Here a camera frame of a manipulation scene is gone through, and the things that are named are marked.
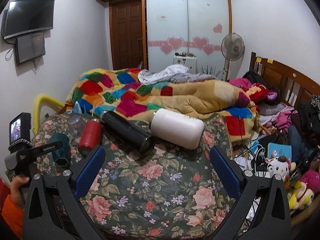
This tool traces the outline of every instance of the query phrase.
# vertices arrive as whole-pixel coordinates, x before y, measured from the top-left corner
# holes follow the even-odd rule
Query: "yellow plush toy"
[[[298,181],[288,192],[289,207],[291,214],[297,209],[303,210],[311,205],[315,194],[304,182]]]

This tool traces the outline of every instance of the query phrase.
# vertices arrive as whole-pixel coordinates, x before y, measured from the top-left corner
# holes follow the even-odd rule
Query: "standing fan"
[[[223,74],[222,74],[221,80],[223,79],[224,73],[226,73],[225,80],[227,80],[230,61],[236,61],[240,59],[244,54],[243,39],[236,33],[228,34],[227,36],[224,37],[222,41],[221,52],[226,59],[224,62]],[[225,70],[226,61],[228,61],[227,70]]]

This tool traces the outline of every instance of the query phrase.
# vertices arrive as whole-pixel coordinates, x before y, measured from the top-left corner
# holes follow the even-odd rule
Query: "yellow pipe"
[[[58,100],[49,97],[48,95],[45,94],[40,94],[36,97],[34,109],[33,109],[33,133],[36,134],[38,132],[39,126],[40,126],[40,104],[42,102],[47,102],[53,106],[57,106],[59,108],[63,108],[64,104],[59,102]]]

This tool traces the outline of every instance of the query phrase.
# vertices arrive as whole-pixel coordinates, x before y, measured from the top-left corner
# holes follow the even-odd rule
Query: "blue book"
[[[291,162],[291,145],[283,145],[277,143],[268,144],[268,159],[285,156]]]

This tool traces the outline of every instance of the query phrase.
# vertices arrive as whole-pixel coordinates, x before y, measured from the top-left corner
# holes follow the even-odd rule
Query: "red plush toy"
[[[267,89],[264,85],[256,83],[252,85],[246,92],[247,96],[250,97],[250,100],[255,104],[263,101],[268,93],[274,93],[274,91]]]

